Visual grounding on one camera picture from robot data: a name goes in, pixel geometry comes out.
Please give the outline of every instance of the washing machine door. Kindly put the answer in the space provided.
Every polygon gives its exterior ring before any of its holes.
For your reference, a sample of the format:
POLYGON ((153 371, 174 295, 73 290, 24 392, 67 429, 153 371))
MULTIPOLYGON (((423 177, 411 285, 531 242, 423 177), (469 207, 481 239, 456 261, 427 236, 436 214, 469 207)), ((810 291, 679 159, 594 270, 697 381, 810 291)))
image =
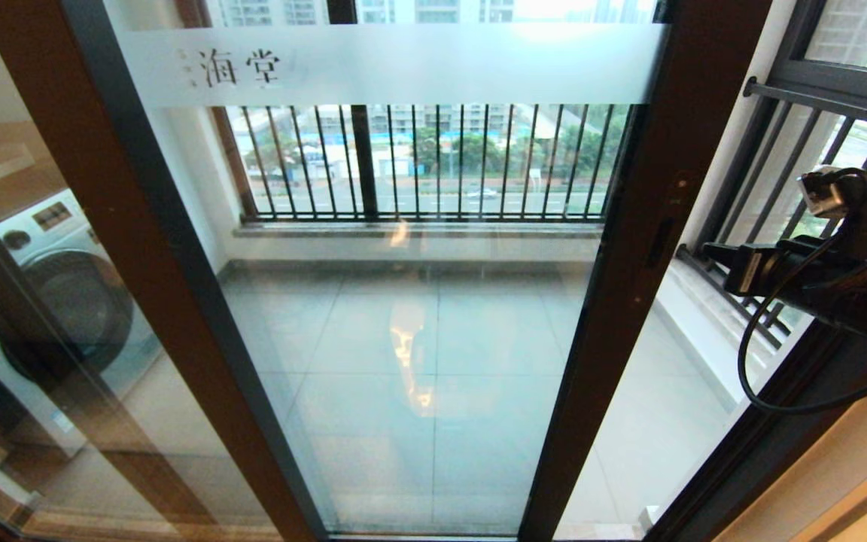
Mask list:
MULTIPOLYGON (((55 251, 22 266, 39 299, 97 373, 109 367, 129 336, 135 303, 109 261, 87 251, 55 251)), ((6 352, 15 370, 26 367, 6 352)))

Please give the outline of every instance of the front-load washing machine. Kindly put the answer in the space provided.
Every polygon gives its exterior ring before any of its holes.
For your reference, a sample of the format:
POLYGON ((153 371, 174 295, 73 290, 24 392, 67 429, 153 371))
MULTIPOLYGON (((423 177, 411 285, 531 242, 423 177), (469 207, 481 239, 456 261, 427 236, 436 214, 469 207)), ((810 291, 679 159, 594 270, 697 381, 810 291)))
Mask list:
MULTIPOLYGON (((72 192, 4 219, 0 238, 87 366, 118 397, 127 394, 161 346, 72 192)), ((27 367, 0 346, 0 382, 66 452, 75 453, 82 435, 27 375, 27 367)))

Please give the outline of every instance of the sliding glass door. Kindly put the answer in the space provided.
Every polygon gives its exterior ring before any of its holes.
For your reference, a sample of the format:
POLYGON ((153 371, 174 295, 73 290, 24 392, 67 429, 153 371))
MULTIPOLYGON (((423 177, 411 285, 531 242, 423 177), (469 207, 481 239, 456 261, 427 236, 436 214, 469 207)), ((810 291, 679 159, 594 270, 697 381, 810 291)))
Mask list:
POLYGON ((550 539, 764 17, 704 9, 0 6, 0 411, 58 458, 0 521, 550 539))

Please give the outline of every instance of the balcony railing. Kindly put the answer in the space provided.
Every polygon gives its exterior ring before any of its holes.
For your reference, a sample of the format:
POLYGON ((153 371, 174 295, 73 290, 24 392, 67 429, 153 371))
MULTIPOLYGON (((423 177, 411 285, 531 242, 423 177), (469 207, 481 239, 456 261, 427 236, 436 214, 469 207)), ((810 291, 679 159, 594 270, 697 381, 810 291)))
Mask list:
POLYGON ((604 219, 626 105, 227 108, 244 224, 604 219))
MULTIPOLYGON (((759 103, 726 176, 722 202, 709 215, 698 247, 704 241, 771 244, 802 234, 831 236, 840 221, 806 213, 797 179, 821 164, 867 171, 867 109, 769 86, 750 84, 749 90, 759 103)), ((686 247, 677 257, 699 271, 744 319, 757 310, 756 299, 723 290, 727 270, 722 265, 686 247)), ((778 347, 804 316, 775 302, 757 330, 778 347)))

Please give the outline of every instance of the car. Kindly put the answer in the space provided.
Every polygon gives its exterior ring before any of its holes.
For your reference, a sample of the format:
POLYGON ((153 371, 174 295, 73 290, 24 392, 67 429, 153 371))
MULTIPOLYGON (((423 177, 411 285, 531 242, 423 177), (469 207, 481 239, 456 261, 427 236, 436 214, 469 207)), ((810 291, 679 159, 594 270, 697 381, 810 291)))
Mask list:
MULTIPOLYGON (((484 199, 495 199, 495 198, 497 198, 497 196, 500 196, 500 193, 498 193, 495 189, 493 189, 493 188, 485 188, 484 189, 484 199)), ((479 199, 479 198, 481 198, 481 191, 471 190, 470 192, 467 192, 467 198, 479 199)))

